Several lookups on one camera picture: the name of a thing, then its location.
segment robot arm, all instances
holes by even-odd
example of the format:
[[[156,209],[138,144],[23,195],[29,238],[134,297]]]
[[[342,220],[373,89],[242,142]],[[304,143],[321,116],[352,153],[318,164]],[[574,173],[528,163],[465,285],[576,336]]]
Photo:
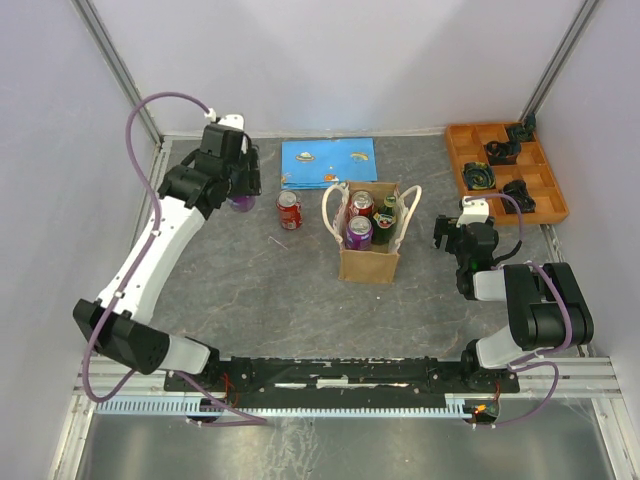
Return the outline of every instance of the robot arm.
[[[527,265],[505,265],[493,258],[498,232],[483,200],[461,202],[459,217],[438,216],[434,246],[439,248],[447,236],[445,251],[455,255],[458,291],[468,300],[507,303],[509,325],[497,333],[472,342],[467,353],[476,367],[503,368],[540,348],[553,348],[564,342],[566,328],[560,308],[548,285]],[[516,246],[509,256],[519,248]],[[593,320],[571,267],[566,263],[547,263],[544,272],[551,279],[567,307],[571,322],[569,345],[584,345],[593,338]]]
[[[98,337],[96,351],[148,374],[156,369],[215,375],[219,354],[188,338],[148,326],[171,270],[191,238],[227,198],[260,194],[257,149],[243,131],[244,119],[228,115],[204,129],[200,148],[167,172],[160,186],[162,221],[152,217],[122,268],[94,302],[80,300],[73,316],[87,340],[106,304],[119,298]],[[149,235],[156,239],[123,291],[121,278]]]

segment can lid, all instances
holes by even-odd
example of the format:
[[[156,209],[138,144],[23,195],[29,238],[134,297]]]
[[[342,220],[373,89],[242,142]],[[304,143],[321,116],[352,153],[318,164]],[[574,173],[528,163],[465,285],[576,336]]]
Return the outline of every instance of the can lid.
[[[298,196],[291,190],[283,190],[278,195],[278,204],[282,207],[293,207],[298,201]]]
[[[371,222],[367,217],[358,215],[357,217],[353,217],[349,222],[349,230],[359,235],[369,233],[369,230],[371,230]]]
[[[358,208],[367,208],[373,205],[373,197],[369,192],[364,190],[354,193],[353,197],[351,197],[351,201],[353,202],[353,205]]]

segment bag handle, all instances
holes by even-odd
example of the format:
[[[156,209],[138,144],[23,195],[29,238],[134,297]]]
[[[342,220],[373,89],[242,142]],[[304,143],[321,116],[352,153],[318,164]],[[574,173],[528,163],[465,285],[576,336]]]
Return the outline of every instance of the bag handle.
[[[402,195],[400,195],[400,198],[399,198],[400,202],[402,202],[402,204],[404,205],[405,198],[407,198],[413,192],[416,193],[416,196],[413,199],[411,208],[409,208],[409,213],[404,219],[404,224],[402,225],[402,231],[400,232],[400,235],[398,236],[398,238],[396,238],[396,246],[398,248],[400,247],[400,244],[404,240],[404,235],[407,233],[407,227],[409,227],[409,221],[413,216],[413,212],[416,211],[416,207],[418,206],[418,202],[420,201],[420,197],[422,196],[422,187],[420,185],[414,185],[413,187],[405,190],[405,192]]]
[[[329,217],[327,215],[327,200],[329,199],[329,195],[331,195],[331,192],[333,192],[334,190],[339,190],[340,193],[342,193],[343,203],[346,203],[344,202],[345,198],[347,199],[347,202],[349,201],[349,193],[344,187],[342,187],[340,184],[331,185],[325,190],[324,195],[322,196],[322,220],[324,220],[324,226],[327,227],[327,230],[329,230],[331,235],[333,235],[333,238],[336,239],[338,245],[342,246],[342,236],[338,231],[336,231],[335,228],[333,228],[333,225],[331,225],[331,223],[329,222]]]

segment bottle cap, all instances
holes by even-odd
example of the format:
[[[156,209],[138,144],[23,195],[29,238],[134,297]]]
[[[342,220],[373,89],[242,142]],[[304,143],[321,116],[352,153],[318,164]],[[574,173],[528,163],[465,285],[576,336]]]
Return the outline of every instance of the bottle cap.
[[[396,206],[396,197],[395,195],[389,195],[384,198],[384,204],[387,207],[395,207]]]

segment green glass bottle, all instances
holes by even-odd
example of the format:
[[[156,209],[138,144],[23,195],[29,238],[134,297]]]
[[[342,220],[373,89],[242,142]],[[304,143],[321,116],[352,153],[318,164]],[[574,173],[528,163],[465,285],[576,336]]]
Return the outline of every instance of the green glass bottle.
[[[373,238],[371,242],[375,245],[389,243],[396,231],[396,197],[388,195],[384,199],[384,204],[373,214]]]

